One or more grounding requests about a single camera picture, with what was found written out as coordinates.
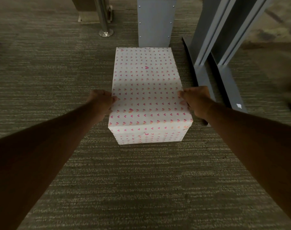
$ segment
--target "person's left arm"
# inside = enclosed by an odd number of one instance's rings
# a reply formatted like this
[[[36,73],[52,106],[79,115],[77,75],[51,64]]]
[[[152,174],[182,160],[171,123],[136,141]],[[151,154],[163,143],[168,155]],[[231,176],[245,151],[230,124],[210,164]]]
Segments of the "person's left arm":
[[[0,229],[16,229],[91,127],[117,100],[94,90],[85,105],[0,139]]]

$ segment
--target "white box with hearts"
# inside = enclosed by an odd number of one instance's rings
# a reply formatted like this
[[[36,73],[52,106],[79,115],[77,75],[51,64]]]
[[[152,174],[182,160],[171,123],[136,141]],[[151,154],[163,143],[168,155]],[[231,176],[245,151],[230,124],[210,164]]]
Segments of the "white box with hearts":
[[[171,48],[118,47],[108,127],[119,144],[181,141],[192,124]]]

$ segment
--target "person's right arm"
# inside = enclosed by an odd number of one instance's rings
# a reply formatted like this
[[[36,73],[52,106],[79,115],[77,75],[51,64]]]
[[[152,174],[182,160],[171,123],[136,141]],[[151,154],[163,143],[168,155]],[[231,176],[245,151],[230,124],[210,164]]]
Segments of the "person's right arm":
[[[205,86],[179,95],[291,218],[291,126],[226,108],[210,99]]]

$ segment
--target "hand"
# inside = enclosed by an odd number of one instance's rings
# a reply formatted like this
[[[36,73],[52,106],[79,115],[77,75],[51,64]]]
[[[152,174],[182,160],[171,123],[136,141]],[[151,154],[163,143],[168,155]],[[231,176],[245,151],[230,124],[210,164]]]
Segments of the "hand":
[[[178,91],[178,95],[183,98],[199,118],[205,119],[209,108],[215,102],[211,100],[207,86],[185,88]]]
[[[112,104],[117,100],[116,96],[111,96],[111,92],[96,89],[90,91],[87,103],[93,103],[96,120],[100,122],[104,119],[105,114],[109,114]]]

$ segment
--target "person's left hand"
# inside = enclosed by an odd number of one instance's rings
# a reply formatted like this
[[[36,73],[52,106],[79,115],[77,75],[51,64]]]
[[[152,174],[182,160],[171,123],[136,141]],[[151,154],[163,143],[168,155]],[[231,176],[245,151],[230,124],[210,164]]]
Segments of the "person's left hand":
[[[96,120],[100,122],[104,119],[105,114],[110,113],[112,104],[117,100],[118,98],[116,96],[111,96],[111,92],[102,89],[96,89],[90,91],[87,103],[93,103]]]

